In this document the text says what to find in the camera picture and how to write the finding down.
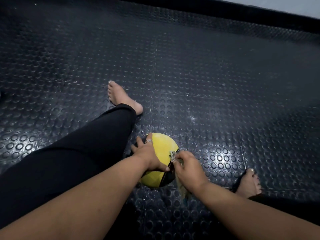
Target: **yellow and black ball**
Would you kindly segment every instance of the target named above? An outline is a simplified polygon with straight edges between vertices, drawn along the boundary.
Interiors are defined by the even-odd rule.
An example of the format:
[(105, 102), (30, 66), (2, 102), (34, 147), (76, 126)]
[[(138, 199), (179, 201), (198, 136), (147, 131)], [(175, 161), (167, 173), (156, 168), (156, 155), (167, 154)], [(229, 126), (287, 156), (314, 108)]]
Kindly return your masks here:
[[(145, 143), (146, 136), (142, 138), (142, 141)], [(170, 151), (178, 152), (179, 147), (171, 137), (161, 133), (152, 133), (152, 141), (155, 154), (159, 160), (171, 169), (169, 172), (148, 171), (142, 176), (141, 183), (157, 188), (165, 186), (175, 179), (174, 167), (170, 160)]]

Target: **hand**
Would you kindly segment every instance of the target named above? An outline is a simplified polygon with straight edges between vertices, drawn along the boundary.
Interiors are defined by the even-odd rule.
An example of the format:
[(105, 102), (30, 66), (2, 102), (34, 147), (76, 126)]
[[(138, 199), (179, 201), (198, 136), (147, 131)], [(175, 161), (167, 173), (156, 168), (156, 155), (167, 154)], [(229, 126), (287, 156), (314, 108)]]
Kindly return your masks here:
[[(152, 133), (149, 133), (146, 140), (152, 140)], [(153, 148), (152, 142), (147, 142), (143, 144), (140, 137), (137, 137), (138, 147), (131, 145), (131, 150), (133, 151), (133, 156), (142, 159), (146, 163), (147, 171), (162, 171), (168, 172), (170, 168), (159, 161), (156, 156), (155, 149)]]
[(178, 160), (173, 161), (174, 169), (179, 180), (191, 193), (197, 196), (197, 192), (202, 186), (210, 183), (205, 175), (201, 164), (191, 152), (181, 151), (176, 154), (176, 158), (183, 160), (183, 167)]

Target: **forearm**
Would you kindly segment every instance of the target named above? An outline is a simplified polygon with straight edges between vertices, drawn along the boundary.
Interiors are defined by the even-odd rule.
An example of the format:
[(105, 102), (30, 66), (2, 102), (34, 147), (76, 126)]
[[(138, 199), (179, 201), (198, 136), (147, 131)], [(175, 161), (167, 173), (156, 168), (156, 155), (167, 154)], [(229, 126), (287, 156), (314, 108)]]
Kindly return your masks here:
[(147, 169), (126, 158), (0, 230), (1, 239), (103, 239)]
[(320, 235), (320, 227), (310, 222), (212, 183), (195, 194), (239, 239), (318, 239)]

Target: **wall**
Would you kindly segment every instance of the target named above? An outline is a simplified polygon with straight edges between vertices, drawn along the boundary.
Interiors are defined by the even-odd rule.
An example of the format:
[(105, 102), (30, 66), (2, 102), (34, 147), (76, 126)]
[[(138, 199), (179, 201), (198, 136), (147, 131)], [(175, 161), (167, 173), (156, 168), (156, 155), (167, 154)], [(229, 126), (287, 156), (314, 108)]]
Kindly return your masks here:
[(320, 19), (320, 0), (223, 0)]

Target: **bare foot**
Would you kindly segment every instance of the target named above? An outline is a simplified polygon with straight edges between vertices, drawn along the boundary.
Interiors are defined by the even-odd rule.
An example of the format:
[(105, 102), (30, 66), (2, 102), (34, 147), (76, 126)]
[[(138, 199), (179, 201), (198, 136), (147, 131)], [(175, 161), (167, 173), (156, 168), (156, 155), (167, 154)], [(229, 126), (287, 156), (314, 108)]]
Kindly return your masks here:
[(108, 96), (114, 105), (127, 104), (136, 111), (137, 115), (140, 115), (143, 112), (142, 105), (131, 99), (125, 90), (114, 81), (109, 81)]
[(249, 198), (261, 194), (260, 180), (252, 168), (247, 169), (245, 175), (243, 175), (240, 185), (236, 191), (236, 194)]

